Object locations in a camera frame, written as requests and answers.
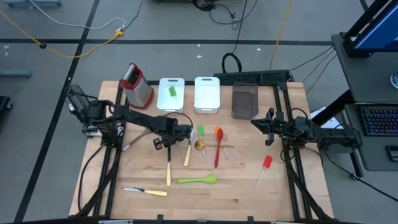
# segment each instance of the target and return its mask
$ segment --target green spoon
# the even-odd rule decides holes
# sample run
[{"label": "green spoon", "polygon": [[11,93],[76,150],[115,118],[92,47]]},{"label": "green spoon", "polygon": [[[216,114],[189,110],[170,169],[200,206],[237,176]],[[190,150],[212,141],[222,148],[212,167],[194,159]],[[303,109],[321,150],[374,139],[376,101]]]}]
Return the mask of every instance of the green spoon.
[{"label": "green spoon", "polygon": [[216,175],[207,175],[205,178],[201,179],[178,179],[175,180],[175,183],[182,184],[182,183],[192,183],[192,182],[204,182],[206,184],[215,184],[217,182]]}]

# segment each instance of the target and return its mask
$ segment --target cheese grater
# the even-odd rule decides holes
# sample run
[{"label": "cheese grater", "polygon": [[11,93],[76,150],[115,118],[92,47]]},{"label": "cheese grater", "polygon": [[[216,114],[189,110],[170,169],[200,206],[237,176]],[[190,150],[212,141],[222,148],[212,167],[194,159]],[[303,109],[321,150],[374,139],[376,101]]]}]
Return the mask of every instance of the cheese grater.
[{"label": "cheese grater", "polygon": [[149,86],[141,69],[135,63],[130,63],[119,84],[133,108],[147,108],[154,97],[154,89]]}]

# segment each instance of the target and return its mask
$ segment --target black cable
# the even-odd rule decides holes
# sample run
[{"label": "black cable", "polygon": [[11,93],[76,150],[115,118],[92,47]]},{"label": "black cable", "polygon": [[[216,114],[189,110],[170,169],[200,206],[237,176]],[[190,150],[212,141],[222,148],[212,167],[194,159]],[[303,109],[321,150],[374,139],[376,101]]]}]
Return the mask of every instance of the black cable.
[{"label": "black cable", "polygon": [[85,94],[81,94],[81,93],[76,93],[76,95],[78,95],[78,96],[84,96],[84,97],[86,97],[86,98],[92,98],[92,99],[98,100],[98,97],[95,97],[95,96],[89,96],[89,95],[85,95]]},{"label": "black cable", "polygon": [[295,68],[289,69],[289,70],[290,70],[290,71],[293,71],[293,70],[295,70],[295,69],[298,69],[298,68],[300,68],[301,66],[305,65],[306,63],[309,63],[309,62],[311,62],[311,61],[317,59],[318,57],[321,57],[324,53],[328,52],[332,47],[333,47],[333,46],[331,46],[328,50],[322,52],[322,53],[319,54],[318,56],[316,56],[316,57],[314,57],[314,58],[312,58],[312,59],[310,59],[310,60],[307,60],[307,61],[304,62],[303,64],[301,64],[301,65],[299,65],[299,66],[297,66],[297,67],[295,67]]},{"label": "black cable", "polygon": [[296,80],[294,80],[293,73],[291,71],[289,71],[289,75],[290,75],[290,77],[288,77],[288,79],[286,81],[287,82],[296,82]]},{"label": "black cable", "polygon": [[316,154],[318,154],[318,155],[319,155],[319,158],[321,159],[321,163],[322,163],[322,167],[323,167],[323,158],[322,158],[322,155],[321,155],[319,152],[317,152],[317,151],[315,151],[315,150],[313,150],[313,149],[307,148],[307,147],[304,147],[304,149],[308,149],[308,150],[313,151],[313,152],[315,152]]},{"label": "black cable", "polygon": [[315,70],[322,64],[322,62],[325,61],[333,52],[334,52],[334,50],[332,50],[328,54],[328,56],[326,56],[324,59],[322,59],[322,61],[318,63],[318,65],[304,78],[304,80],[302,82],[305,82],[312,75],[312,73],[315,72]]},{"label": "black cable", "polygon": [[[244,3],[243,12],[242,12],[242,18],[243,18],[244,12],[245,12],[245,10],[246,10],[246,5],[247,5],[247,4],[248,4],[248,0],[246,0],[245,3]],[[241,24],[240,24],[240,26],[239,26],[238,38],[236,38],[235,48],[234,48],[234,50],[232,51],[232,54],[235,53],[236,47],[238,46],[239,36],[241,35],[242,24],[243,24],[243,22],[241,22]]]},{"label": "black cable", "polygon": [[253,7],[251,8],[249,14],[247,14],[246,17],[243,17],[243,16],[242,16],[242,19],[241,19],[240,21],[237,21],[237,22],[217,22],[217,21],[215,21],[215,19],[214,19],[213,16],[211,15],[211,11],[209,11],[209,16],[210,16],[211,20],[213,20],[213,22],[215,22],[215,23],[217,23],[217,24],[220,24],[220,25],[231,25],[231,24],[242,23],[243,20],[245,20],[246,18],[248,18],[248,17],[250,16],[250,14],[251,14],[251,12],[253,11],[253,9],[255,8],[257,2],[258,2],[258,0],[256,0],[256,2],[254,2]]},{"label": "black cable", "polygon": [[293,151],[293,156],[292,157],[289,157],[288,159],[284,159],[283,157],[282,157],[282,153],[285,151],[285,149],[282,149],[281,151],[280,151],[280,154],[279,154],[279,157],[280,157],[280,159],[282,160],[282,161],[284,161],[284,162],[290,162],[292,159],[294,159],[294,157],[296,156],[296,153],[295,153],[295,151]]},{"label": "black cable", "polygon": [[202,4],[201,6],[198,5],[198,0],[193,0],[192,3],[195,7],[197,7],[199,10],[204,11],[204,12],[208,12],[213,10],[214,8],[214,1],[216,0],[209,0],[206,1],[204,4]]},{"label": "black cable", "polygon": [[[325,145],[324,145],[324,146],[326,146],[328,136],[326,135],[325,130],[323,130],[322,128],[321,128],[321,130],[323,131],[322,137],[325,137],[325,138],[326,138],[326,143],[325,143]],[[339,169],[341,169],[343,172],[347,173],[350,177],[352,177],[353,179],[355,179],[355,180],[357,180],[357,181],[360,181],[362,184],[367,185],[368,187],[370,187],[370,188],[372,188],[373,190],[379,192],[380,194],[382,194],[382,195],[384,195],[384,196],[390,198],[391,200],[393,200],[393,201],[395,201],[395,202],[398,202],[398,198],[395,198],[395,197],[393,197],[393,196],[391,196],[391,195],[389,195],[389,194],[387,194],[387,193],[385,193],[385,192],[379,190],[379,189],[376,188],[375,186],[373,186],[373,185],[367,183],[366,181],[363,181],[363,180],[360,179],[359,177],[357,177],[354,173],[350,173],[348,170],[346,170],[346,169],[342,168],[341,166],[339,166],[339,165],[338,165],[337,163],[335,163],[332,159],[330,159],[330,156],[329,156],[329,154],[328,154],[328,152],[327,152],[327,149],[324,148],[324,150],[325,150],[325,154],[326,154],[327,158],[329,159],[329,161],[330,161],[333,165],[335,165],[335,166],[337,166]]]},{"label": "black cable", "polygon": [[136,16],[135,16],[134,18],[132,18],[132,20],[129,22],[129,24],[128,24],[124,29],[127,29],[127,28],[132,24],[132,22],[134,22],[134,21],[137,19],[138,15],[139,15],[139,11],[141,10],[141,6],[142,6],[142,3],[143,3],[143,2],[144,2],[144,0],[141,0],[141,3],[140,3],[140,5],[139,5],[139,7],[138,7],[138,11],[137,11]]},{"label": "black cable", "polygon": [[87,165],[90,163],[90,161],[100,152],[100,150],[103,148],[104,146],[101,145],[94,153],[93,155],[87,160],[85,166],[83,167],[83,170],[81,171],[80,174],[80,183],[79,183],[79,190],[78,190],[78,194],[77,194],[77,207],[79,209],[79,212],[81,212],[81,205],[80,205],[80,200],[81,200],[81,188],[83,186],[83,176],[85,174]]},{"label": "black cable", "polygon": [[[231,10],[229,10],[229,8],[228,8],[227,6],[225,6],[225,5],[223,5],[223,4],[215,4],[213,9],[216,9],[217,6],[223,6],[223,7],[228,11],[229,16],[232,18],[233,21],[235,21],[235,20],[238,20],[238,21],[239,21],[239,19],[234,15],[234,13],[231,12]],[[210,15],[210,18],[211,18],[215,23],[218,23],[217,21],[215,21],[215,20],[212,18],[211,15]],[[237,30],[237,29],[239,28],[239,24],[238,24],[238,23],[235,23],[235,24],[234,24],[234,23],[231,24],[232,30]]]},{"label": "black cable", "polygon": [[336,128],[340,127],[340,126],[342,126],[344,128],[344,130],[351,130],[351,126],[348,125],[348,124],[339,124],[336,127],[334,127],[333,129],[336,129]]},{"label": "black cable", "polygon": [[303,109],[300,109],[300,108],[292,108],[290,111],[295,111],[295,110],[301,111],[301,112],[305,115],[305,119],[308,120],[308,114],[307,114]]},{"label": "black cable", "polygon": [[[179,112],[171,112],[171,113],[166,114],[165,116],[168,116],[168,115],[170,115],[170,114],[179,114],[179,115],[182,115],[182,116],[188,118],[188,119],[189,119],[189,122],[191,122],[191,130],[190,130],[190,131],[192,131],[192,129],[193,129],[193,122],[192,122],[192,119],[191,119],[188,115],[185,115],[185,114],[179,113]],[[179,136],[181,136],[181,135],[183,135],[183,134],[185,134],[185,132],[180,133],[179,135],[176,136],[176,138],[179,137]]]},{"label": "black cable", "polygon": [[166,114],[165,116],[168,116],[168,115],[170,115],[170,114],[179,114],[179,115],[182,115],[182,116],[188,118],[188,119],[189,119],[189,122],[191,122],[191,127],[193,127],[192,119],[191,119],[190,117],[188,117],[188,115],[183,114],[183,113],[179,113],[179,112],[170,112],[170,113]]},{"label": "black cable", "polygon": [[323,72],[326,70],[326,68],[328,67],[328,65],[330,64],[330,62],[335,59],[335,57],[337,56],[337,54],[335,56],[333,56],[333,58],[330,59],[330,61],[326,64],[325,68],[322,70],[321,74],[319,74],[318,78],[315,80],[315,82],[312,84],[312,86],[308,89],[308,91],[305,94],[308,94],[312,87],[315,86],[315,84],[317,83],[317,81],[319,80],[319,78],[322,76]]}]

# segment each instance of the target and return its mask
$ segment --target clear plastic container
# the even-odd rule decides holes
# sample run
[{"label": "clear plastic container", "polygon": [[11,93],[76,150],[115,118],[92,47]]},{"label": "clear plastic container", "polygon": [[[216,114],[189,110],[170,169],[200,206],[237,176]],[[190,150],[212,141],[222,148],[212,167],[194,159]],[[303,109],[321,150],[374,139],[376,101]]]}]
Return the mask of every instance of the clear plastic container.
[{"label": "clear plastic container", "polygon": [[[170,87],[174,87],[175,96],[170,94]],[[157,108],[163,113],[183,112],[185,81],[182,78],[162,78],[159,82]]]},{"label": "clear plastic container", "polygon": [[258,87],[252,83],[234,83],[232,113],[234,119],[253,119],[259,113]]},{"label": "clear plastic container", "polygon": [[221,105],[220,80],[216,77],[196,77],[193,105],[197,113],[217,113]]}]

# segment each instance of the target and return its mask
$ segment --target red spoon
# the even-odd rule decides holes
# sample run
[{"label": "red spoon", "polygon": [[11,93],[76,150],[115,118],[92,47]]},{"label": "red spoon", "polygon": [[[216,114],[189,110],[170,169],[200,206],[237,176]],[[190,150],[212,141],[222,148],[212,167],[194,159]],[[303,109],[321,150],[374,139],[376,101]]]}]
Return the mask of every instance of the red spoon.
[{"label": "red spoon", "polygon": [[217,140],[218,140],[218,144],[217,144],[216,161],[215,161],[215,163],[214,163],[214,167],[215,167],[215,168],[218,167],[218,158],[219,158],[219,156],[220,156],[220,143],[221,143],[221,140],[223,139],[223,136],[224,136],[224,132],[223,132],[223,130],[220,128],[220,129],[217,131]]}]

